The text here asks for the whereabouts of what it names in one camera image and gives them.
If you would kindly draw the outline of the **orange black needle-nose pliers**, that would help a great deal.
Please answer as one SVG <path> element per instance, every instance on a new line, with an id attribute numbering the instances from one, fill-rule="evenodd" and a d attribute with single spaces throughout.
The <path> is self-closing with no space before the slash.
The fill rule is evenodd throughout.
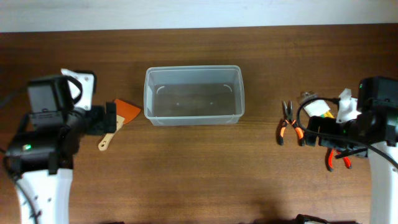
<path id="1" fill-rule="evenodd" d="M 297 120 L 294 118 L 293 104 L 291 101 L 289 101 L 288 103 L 286 103 L 286 101 L 282 101 L 282 112 L 284 118 L 281 120 L 276 135 L 276 140 L 278 145 L 280 146 L 284 145 L 284 133 L 287 126 L 290 124 L 295 129 L 299 146 L 304 146 L 305 145 L 304 131 L 298 125 Z"/>

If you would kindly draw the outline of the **clear plastic container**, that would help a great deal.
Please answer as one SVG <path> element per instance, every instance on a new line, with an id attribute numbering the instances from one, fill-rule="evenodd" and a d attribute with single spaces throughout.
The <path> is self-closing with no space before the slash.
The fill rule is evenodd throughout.
<path id="1" fill-rule="evenodd" d="M 245 112 L 237 65 L 152 67 L 144 83 L 144 115 L 154 126 L 236 124 Z"/>

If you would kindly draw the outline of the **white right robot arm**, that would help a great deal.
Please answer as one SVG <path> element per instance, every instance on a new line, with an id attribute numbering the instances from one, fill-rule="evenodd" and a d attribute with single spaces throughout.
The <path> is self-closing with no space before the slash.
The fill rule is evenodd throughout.
<path id="1" fill-rule="evenodd" d="M 372 181 L 371 223 L 397 223 L 397 80 L 365 78 L 358 96 L 349 89 L 330 99 L 335 118 L 312 116 L 303 129 L 305 142 L 369 160 Z"/>

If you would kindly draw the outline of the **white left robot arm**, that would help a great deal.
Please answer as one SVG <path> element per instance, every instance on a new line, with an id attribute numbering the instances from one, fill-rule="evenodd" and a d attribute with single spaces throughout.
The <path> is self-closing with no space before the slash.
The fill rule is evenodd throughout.
<path id="1" fill-rule="evenodd" d="M 68 223 L 73 158 L 85 135 L 116 132 L 116 105 L 94 106 L 96 75 L 31 80 L 30 111 L 5 151 L 3 166 L 16 187 L 22 223 Z"/>

